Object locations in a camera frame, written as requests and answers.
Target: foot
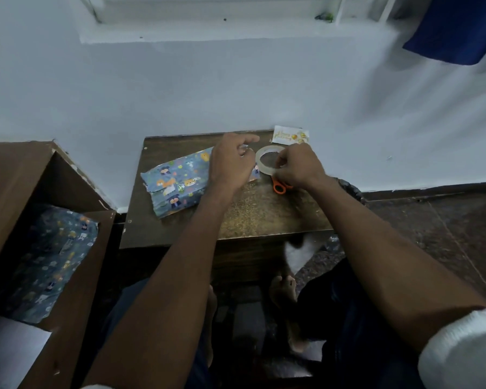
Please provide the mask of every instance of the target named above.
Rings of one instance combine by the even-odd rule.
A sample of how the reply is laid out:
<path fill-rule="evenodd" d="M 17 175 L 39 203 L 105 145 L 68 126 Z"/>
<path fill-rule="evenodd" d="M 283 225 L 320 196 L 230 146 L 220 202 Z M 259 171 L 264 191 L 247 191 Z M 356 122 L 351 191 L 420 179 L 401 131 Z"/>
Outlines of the foot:
<path fill-rule="evenodd" d="M 302 353 L 308 347 L 309 341 L 301 336 L 301 328 L 295 319 L 294 309 L 297 304 L 296 286 L 297 283 L 292 276 L 287 276 L 285 279 L 281 276 L 276 276 L 270 284 L 268 293 L 273 303 L 285 317 L 290 349 L 293 352 Z"/>
<path fill-rule="evenodd" d="M 214 358 L 214 353 L 212 351 L 212 320 L 214 319 L 216 308 L 218 308 L 218 298 L 214 294 L 212 285 L 209 285 L 209 295 L 207 297 L 207 307 L 205 309 L 204 320 L 204 330 L 206 333 L 205 354 L 207 357 L 207 367 L 211 366 L 212 360 Z"/>

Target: scissors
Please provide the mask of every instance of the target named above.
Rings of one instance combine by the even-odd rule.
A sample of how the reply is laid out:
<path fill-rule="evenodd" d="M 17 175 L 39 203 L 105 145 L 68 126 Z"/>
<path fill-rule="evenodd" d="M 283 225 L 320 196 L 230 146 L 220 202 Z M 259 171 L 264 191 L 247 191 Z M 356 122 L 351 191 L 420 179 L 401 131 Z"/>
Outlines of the scissors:
<path fill-rule="evenodd" d="M 274 176 L 272 176 L 272 182 L 274 183 L 273 189 L 276 194 L 283 195 L 287 190 L 291 190 L 293 187 L 285 182 L 280 182 Z"/>

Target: white sleeve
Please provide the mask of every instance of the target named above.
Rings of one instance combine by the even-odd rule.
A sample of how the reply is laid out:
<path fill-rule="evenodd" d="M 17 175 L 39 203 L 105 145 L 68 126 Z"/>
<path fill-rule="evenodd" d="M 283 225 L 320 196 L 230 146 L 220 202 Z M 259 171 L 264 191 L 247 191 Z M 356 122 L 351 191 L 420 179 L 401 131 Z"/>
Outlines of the white sleeve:
<path fill-rule="evenodd" d="M 426 389 L 486 389 L 486 309 L 437 332 L 419 356 L 418 371 Z"/>

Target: forearm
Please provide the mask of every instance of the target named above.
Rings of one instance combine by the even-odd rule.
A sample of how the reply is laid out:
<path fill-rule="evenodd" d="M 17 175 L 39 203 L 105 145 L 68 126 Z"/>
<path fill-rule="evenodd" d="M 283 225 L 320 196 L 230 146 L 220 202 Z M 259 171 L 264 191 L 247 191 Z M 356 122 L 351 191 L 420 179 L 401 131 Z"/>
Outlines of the forearm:
<path fill-rule="evenodd" d="M 98 354 L 86 384 L 182 388 L 204 322 L 214 247 L 232 199 L 208 191 Z"/>
<path fill-rule="evenodd" d="M 309 189 L 357 278 L 389 324 L 416 350 L 448 323 L 486 306 L 470 288 L 326 176 Z"/>

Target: hand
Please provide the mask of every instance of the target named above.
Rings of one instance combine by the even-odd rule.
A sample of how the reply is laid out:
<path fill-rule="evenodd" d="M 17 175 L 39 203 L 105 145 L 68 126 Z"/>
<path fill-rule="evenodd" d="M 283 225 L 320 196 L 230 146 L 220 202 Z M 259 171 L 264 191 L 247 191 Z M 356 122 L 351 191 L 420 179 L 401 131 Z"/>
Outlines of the hand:
<path fill-rule="evenodd" d="M 255 153 L 240 146 L 258 141 L 259 137 L 252 134 L 229 132 L 223 135 L 220 143 L 212 149 L 209 184 L 231 194 L 244 186 L 255 166 Z"/>
<path fill-rule="evenodd" d="M 317 155 L 307 143 L 294 143 L 279 153 L 275 176 L 293 187 L 309 190 L 326 177 Z"/>

